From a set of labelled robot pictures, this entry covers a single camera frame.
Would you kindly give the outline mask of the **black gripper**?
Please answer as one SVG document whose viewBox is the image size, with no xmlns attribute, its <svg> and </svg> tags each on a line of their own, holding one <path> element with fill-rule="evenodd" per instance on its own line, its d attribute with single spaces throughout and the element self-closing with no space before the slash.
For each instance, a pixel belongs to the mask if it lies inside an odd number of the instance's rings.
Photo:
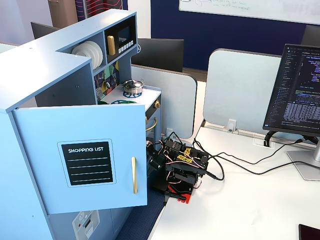
<svg viewBox="0 0 320 240">
<path fill-rule="evenodd" d="M 147 147 L 148 154 L 148 172 L 159 170 L 166 162 L 163 150 L 156 150 L 154 146 Z"/>
</svg>

